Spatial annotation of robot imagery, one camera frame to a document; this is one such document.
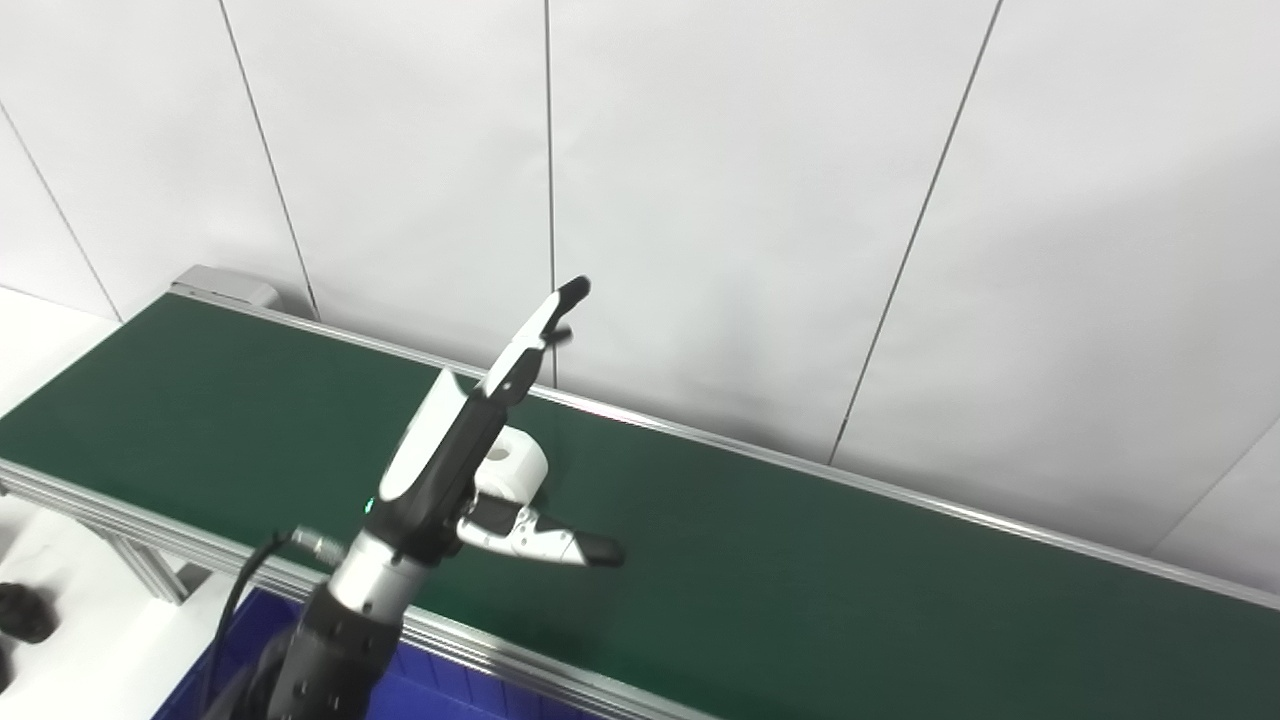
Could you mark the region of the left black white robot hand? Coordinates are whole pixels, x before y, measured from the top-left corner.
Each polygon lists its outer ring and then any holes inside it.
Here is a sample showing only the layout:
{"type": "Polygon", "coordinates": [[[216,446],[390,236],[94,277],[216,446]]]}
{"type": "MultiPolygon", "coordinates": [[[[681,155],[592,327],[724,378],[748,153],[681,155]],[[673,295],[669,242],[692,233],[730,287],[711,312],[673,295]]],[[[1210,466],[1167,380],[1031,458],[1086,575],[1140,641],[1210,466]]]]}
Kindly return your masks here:
{"type": "Polygon", "coordinates": [[[380,479],[348,557],[358,550],[396,564],[434,568],[475,544],[493,553],[585,568],[620,568],[621,543],[543,518],[529,503],[488,495],[476,475],[508,420],[529,395],[549,348],[572,331],[562,318],[588,297],[577,275],[554,290],[520,327],[471,389],[439,372],[380,479]]]}

